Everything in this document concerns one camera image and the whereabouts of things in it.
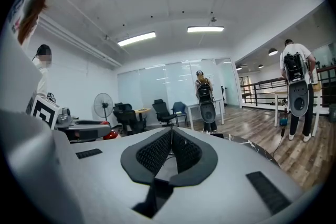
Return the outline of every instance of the black cap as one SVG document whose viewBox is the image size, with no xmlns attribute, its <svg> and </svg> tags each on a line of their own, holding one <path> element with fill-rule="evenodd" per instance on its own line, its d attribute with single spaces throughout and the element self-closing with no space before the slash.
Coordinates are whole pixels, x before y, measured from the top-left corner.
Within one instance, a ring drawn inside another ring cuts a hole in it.
<svg viewBox="0 0 336 224">
<path fill-rule="evenodd" d="M 51 55 L 51 48 L 48 45 L 42 44 L 36 52 L 37 56 L 40 55 Z"/>
</svg>

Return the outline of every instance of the office chair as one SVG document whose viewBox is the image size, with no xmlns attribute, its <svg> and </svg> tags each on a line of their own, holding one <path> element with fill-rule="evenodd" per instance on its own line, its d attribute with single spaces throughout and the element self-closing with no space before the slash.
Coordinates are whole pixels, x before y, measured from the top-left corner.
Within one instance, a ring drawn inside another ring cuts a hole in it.
<svg viewBox="0 0 336 224">
<path fill-rule="evenodd" d="M 163 125 L 162 127 L 174 126 L 174 124 L 171 123 L 170 120 L 172 120 L 173 118 L 176 118 L 176 114 L 173 114 L 173 115 L 169 114 L 167 105 L 165 102 L 163 102 L 162 99 L 155 100 L 153 107 L 156 111 L 157 120 L 160 122 L 167 123 L 166 125 Z"/>
<path fill-rule="evenodd" d="M 176 115 L 176 125 L 179 126 L 179 117 L 184 117 L 185 124 L 188 127 L 188 119 L 187 119 L 187 113 L 185 113 L 185 107 L 186 105 L 182 102 L 175 102 L 172 108 L 173 113 Z"/>
<path fill-rule="evenodd" d="M 123 122 L 123 120 L 120 118 L 120 114 L 124 111 L 130 110 L 132 110 L 132 106 L 130 104 L 123 103 L 115 104 L 115 107 L 113 108 L 113 115 L 117 118 L 118 123 L 122 124 L 124 131 L 127 131 L 127 122 Z"/>
<path fill-rule="evenodd" d="M 138 134 L 145 131 L 145 122 L 137 120 L 134 110 L 123 111 L 118 115 L 118 117 L 123 123 L 125 123 L 125 125 L 130 126 L 132 131 L 128 132 L 128 135 Z"/>
</svg>

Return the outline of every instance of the glass wall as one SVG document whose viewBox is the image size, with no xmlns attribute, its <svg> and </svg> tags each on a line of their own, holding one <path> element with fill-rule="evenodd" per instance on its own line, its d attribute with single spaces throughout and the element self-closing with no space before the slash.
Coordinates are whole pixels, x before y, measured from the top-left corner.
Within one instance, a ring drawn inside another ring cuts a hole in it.
<svg viewBox="0 0 336 224">
<path fill-rule="evenodd" d="M 189 63 L 172 63 L 165 67 L 166 76 L 169 78 L 167 96 L 169 107 L 175 102 L 183 102 L 186 105 L 196 104 L 196 91 Z"/>
<path fill-rule="evenodd" d="M 131 104 L 134 110 L 143 108 L 139 72 L 118 75 L 119 103 Z"/>
<path fill-rule="evenodd" d="M 218 64 L 220 74 L 223 76 L 225 89 L 225 102 L 229 105 L 239 105 L 239 95 L 236 83 L 236 77 L 230 59 L 224 59 Z"/>
<path fill-rule="evenodd" d="M 218 75 L 218 66 L 211 59 L 183 61 L 119 74 L 119 101 L 131 104 L 135 110 L 151 109 L 145 115 L 147 116 L 147 122 L 149 125 L 158 124 L 156 112 L 152 106 L 154 100 L 162 99 L 166 102 L 170 113 L 172 113 L 171 108 L 173 108 L 175 102 L 183 102 L 187 106 L 198 104 L 195 89 L 198 70 L 203 71 L 204 76 L 213 84 L 214 98 L 222 99 L 221 86 L 223 84 Z M 233 73 L 231 75 L 231 77 L 225 79 L 229 79 L 227 83 L 229 87 L 235 87 L 236 81 Z M 216 113 L 219 114 L 219 112 L 219 104 L 217 103 Z M 201 118 L 198 107 L 192 109 L 192 114 L 194 120 Z"/>
<path fill-rule="evenodd" d="M 312 52 L 316 59 L 316 65 L 318 68 L 329 67 L 336 65 L 336 43 L 331 43 L 318 48 Z M 330 77 L 335 77 L 335 70 L 330 70 Z M 321 79 L 326 79 L 328 74 L 326 72 L 321 73 Z"/>
<path fill-rule="evenodd" d="M 154 100 L 162 99 L 163 102 L 168 104 L 166 85 L 171 83 L 170 78 L 165 74 L 165 66 L 141 69 L 139 74 L 143 107 L 151 109 L 146 114 L 146 120 L 149 124 L 158 124 L 156 112 L 153 109 Z"/>
</svg>

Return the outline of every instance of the black office chair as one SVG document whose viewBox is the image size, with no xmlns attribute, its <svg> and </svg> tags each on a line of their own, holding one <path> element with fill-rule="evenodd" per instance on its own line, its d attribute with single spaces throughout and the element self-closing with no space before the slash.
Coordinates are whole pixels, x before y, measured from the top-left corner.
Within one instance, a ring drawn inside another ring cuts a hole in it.
<svg viewBox="0 0 336 224">
<path fill-rule="evenodd" d="M 130 110 L 132 110 L 132 106 L 130 104 L 123 104 L 123 103 L 117 103 L 113 108 L 113 115 L 117 118 L 118 123 L 122 124 L 124 131 L 127 130 L 127 123 L 123 122 L 123 120 L 120 119 L 120 114 L 123 113 L 124 111 L 130 111 Z"/>
<path fill-rule="evenodd" d="M 163 125 L 162 127 L 174 126 L 170 120 L 176 118 L 176 115 L 170 115 L 167 109 L 167 105 L 163 102 L 162 99 L 158 99 L 154 101 L 153 107 L 156 111 L 156 118 L 160 122 L 165 122 L 167 125 Z"/>
<path fill-rule="evenodd" d="M 123 111 L 119 113 L 118 117 L 123 123 L 125 123 L 125 125 L 130 126 L 132 131 L 128 132 L 128 135 L 138 134 L 145 131 L 145 122 L 137 120 L 134 110 Z"/>
</svg>

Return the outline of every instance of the white ceiling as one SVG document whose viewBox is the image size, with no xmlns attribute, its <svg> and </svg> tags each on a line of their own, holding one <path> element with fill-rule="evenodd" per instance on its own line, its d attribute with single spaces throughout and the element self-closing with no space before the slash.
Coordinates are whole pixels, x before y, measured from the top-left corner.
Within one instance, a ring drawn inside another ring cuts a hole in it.
<svg viewBox="0 0 336 224">
<path fill-rule="evenodd" d="M 273 40 L 259 47 L 252 54 L 236 63 L 244 65 L 238 73 L 258 71 L 259 65 L 264 68 L 279 63 L 280 52 L 285 48 L 284 42 L 291 39 L 295 43 L 305 45 L 310 51 L 314 51 L 324 45 L 336 41 L 336 19 L 331 7 L 323 3 L 317 10 L 307 15 L 301 22 L 291 26 L 279 34 Z M 268 56 L 271 48 L 277 49 L 276 55 Z"/>
<path fill-rule="evenodd" d="M 48 0 L 45 14 L 120 63 L 172 51 L 230 48 L 287 0 Z M 187 27 L 224 26 L 222 33 L 188 34 Z M 155 31 L 157 37 L 121 48 L 118 41 Z"/>
</svg>

